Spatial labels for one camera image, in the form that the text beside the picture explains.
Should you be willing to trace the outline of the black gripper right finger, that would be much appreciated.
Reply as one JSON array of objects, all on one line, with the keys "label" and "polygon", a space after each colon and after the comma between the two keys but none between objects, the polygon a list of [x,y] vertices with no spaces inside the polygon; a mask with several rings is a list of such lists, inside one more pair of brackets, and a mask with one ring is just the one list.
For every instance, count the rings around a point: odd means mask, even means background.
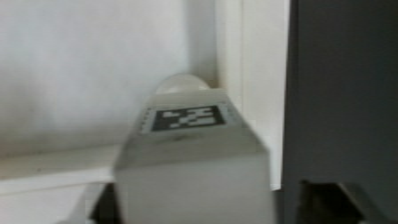
[{"label": "black gripper right finger", "polygon": [[338,183],[301,182],[299,224],[377,224],[381,216]]}]

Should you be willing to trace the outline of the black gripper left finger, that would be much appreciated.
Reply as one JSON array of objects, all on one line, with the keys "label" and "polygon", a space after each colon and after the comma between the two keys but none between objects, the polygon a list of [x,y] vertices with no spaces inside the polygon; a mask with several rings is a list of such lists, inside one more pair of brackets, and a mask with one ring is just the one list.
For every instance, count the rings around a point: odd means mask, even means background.
[{"label": "black gripper left finger", "polygon": [[116,187],[112,184],[105,186],[102,191],[89,218],[94,224],[123,224]]}]

